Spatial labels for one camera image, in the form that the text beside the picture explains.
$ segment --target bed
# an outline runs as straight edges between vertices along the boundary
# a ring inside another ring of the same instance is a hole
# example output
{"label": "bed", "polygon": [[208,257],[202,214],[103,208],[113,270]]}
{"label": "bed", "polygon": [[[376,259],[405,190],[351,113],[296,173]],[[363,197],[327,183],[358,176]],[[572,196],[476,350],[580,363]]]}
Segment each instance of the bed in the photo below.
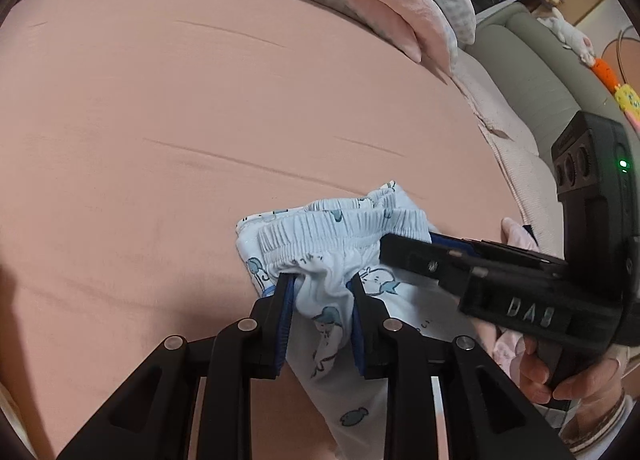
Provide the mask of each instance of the bed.
{"label": "bed", "polygon": [[[22,0],[0,59],[0,379],[42,460],[249,312],[248,214],[394,179],[452,236],[522,221],[460,83],[306,0]],[[252,403],[254,458],[333,457],[289,370]]]}

